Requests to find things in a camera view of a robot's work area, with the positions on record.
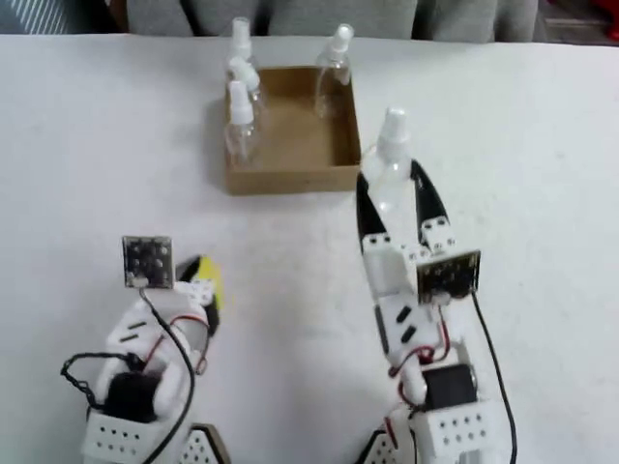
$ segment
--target gray chair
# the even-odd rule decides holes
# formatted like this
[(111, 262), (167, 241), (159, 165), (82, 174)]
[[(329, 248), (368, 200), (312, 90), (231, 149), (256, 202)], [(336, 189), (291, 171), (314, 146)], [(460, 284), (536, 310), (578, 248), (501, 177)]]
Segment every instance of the gray chair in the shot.
[(248, 17), (255, 35), (327, 36), (348, 22), (360, 37), (531, 42), (539, 0), (128, 0), (131, 32), (190, 36), (229, 31)]

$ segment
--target white spray nozzle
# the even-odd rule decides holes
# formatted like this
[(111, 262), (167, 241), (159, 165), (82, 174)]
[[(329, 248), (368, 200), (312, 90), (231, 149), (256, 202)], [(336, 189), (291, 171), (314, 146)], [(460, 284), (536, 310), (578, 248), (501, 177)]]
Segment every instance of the white spray nozzle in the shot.
[(333, 60), (340, 60), (348, 51), (350, 41), (355, 35), (355, 30), (348, 24), (340, 24), (338, 30), (329, 40), (327, 49), (329, 50), (329, 56)]
[(234, 78), (243, 82), (250, 92), (253, 92), (259, 87), (260, 76), (253, 66), (240, 56), (232, 58), (228, 63), (228, 67), (234, 74)]
[(406, 111), (388, 108), (376, 144), (378, 156), (387, 162), (398, 162), (410, 159), (410, 148)]
[(244, 60), (251, 58), (250, 21), (246, 17), (232, 19), (230, 55), (240, 56)]
[(253, 122), (253, 108), (251, 107), (248, 88), (240, 80), (233, 80), (228, 84), (230, 92), (230, 123), (235, 126)]

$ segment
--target plastic bottle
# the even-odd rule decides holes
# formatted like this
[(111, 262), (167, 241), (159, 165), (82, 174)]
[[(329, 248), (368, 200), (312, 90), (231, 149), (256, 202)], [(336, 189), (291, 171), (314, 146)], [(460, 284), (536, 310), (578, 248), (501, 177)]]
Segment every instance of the plastic bottle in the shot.
[(368, 194), (380, 211), (393, 210), (410, 179), (411, 143), (406, 111), (390, 107), (375, 145), (364, 153), (361, 170)]
[(250, 164), (255, 161), (259, 143), (258, 129), (253, 123), (248, 89), (239, 80), (228, 85), (230, 92), (230, 122), (225, 127), (225, 145), (235, 164)]
[(239, 16), (232, 19), (232, 38), (230, 39), (228, 61), (235, 56), (243, 58), (254, 69), (258, 68), (251, 48), (250, 21), (246, 17)]
[(267, 94), (260, 85), (260, 76), (253, 66), (240, 56), (232, 58), (228, 68), (232, 71), (234, 80), (240, 80), (247, 87), (253, 107), (253, 120), (259, 127), (264, 127), (267, 119)]
[(342, 111), (343, 101), (339, 87), (350, 82), (347, 51), (353, 36), (354, 29), (348, 24), (341, 24), (316, 60), (318, 77), (314, 105), (321, 118), (336, 117)]

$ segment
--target cardboard box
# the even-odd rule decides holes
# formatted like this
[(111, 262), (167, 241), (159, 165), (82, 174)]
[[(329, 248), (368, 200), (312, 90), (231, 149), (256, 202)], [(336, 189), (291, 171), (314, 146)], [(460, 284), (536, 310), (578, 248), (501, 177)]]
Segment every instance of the cardboard box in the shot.
[(355, 188), (361, 147), (352, 79), (340, 86), (342, 114), (320, 119), (314, 111), (317, 71), (311, 67), (259, 71), (268, 97), (268, 120), (255, 165), (234, 165), (226, 151), (225, 177), (231, 194)]

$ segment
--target tabletop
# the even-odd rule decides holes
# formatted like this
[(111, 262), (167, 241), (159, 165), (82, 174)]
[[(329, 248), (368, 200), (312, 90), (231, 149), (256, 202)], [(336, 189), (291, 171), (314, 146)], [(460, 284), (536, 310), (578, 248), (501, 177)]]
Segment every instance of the tabletop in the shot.
[[(305, 65), (323, 41), (254, 48), (262, 65)], [(395, 404), (353, 193), (224, 191), (225, 54), (223, 39), (0, 38), (6, 462), (79, 462), (85, 402), (59, 370), (136, 298), (126, 234), (221, 265), (196, 411), (233, 462), (352, 462)], [(350, 54), (362, 146), (387, 105), (405, 107), (458, 238), (482, 250), (519, 462), (614, 460), (619, 49), (355, 39)], [(507, 462), (507, 434), (497, 448)]]

